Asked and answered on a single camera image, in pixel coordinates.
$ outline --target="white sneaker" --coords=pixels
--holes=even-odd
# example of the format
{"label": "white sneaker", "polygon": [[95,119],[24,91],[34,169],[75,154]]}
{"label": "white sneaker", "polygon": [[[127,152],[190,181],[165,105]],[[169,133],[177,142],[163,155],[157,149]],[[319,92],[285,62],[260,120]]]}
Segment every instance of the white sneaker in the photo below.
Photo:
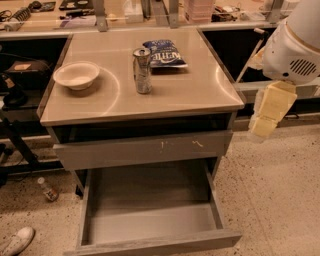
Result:
{"label": "white sneaker", "polygon": [[0,251],[0,256],[13,256],[22,252],[32,241],[34,233],[34,229],[31,227],[20,229],[6,242],[7,246]]}

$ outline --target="speckled floor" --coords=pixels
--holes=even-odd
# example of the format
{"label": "speckled floor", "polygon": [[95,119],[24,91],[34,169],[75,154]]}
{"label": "speckled floor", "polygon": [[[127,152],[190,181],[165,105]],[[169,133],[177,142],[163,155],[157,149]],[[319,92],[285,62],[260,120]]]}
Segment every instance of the speckled floor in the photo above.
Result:
{"label": "speckled floor", "polygon": [[[249,142],[238,129],[215,184],[228,227],[243,236],[233,248],[185,255],[320,255],[319,152],[320,116],[286,121],[263,144]],[[36,184],[40,175],[59,188],[56,202],[42,195]],[[20,255],[72,250],[82,203],[74,191],[71,175],[63,170],[8,181],[0,188],[0,242],[30,225],[36,235]]]}

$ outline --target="snack bag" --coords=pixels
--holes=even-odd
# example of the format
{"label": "snack bag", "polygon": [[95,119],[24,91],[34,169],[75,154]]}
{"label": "snack bag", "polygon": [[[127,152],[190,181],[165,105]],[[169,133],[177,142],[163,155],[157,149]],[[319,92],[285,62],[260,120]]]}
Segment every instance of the snack bag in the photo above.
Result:
{"label": "snack bag", "polygon": [[143,46],[151,50],[151,68],[185,68],[188,66],[171,40],[147,41],[143,43]]}

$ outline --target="open drawer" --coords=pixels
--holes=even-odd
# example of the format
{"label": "open drawer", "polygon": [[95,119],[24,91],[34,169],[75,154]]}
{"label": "open drawer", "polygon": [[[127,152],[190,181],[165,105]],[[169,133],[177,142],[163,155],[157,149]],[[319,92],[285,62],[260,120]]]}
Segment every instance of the open drawer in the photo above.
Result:
{"label": "open drawer", "polygon": [[77,250],[64,255],[168,255],[233,246],[206,160],[88,172]]}

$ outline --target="silver can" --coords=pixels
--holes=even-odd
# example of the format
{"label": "silver can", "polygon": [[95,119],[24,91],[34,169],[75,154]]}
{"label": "silver can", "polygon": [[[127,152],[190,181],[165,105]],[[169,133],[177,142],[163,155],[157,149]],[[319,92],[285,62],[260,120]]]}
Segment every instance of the silver can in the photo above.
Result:
{"label": "silver can", "polygon": [[147,48],[138,48],[133,51],[133,75],[138,93],[147,94],[152,90],[150,82],[150,57]]}

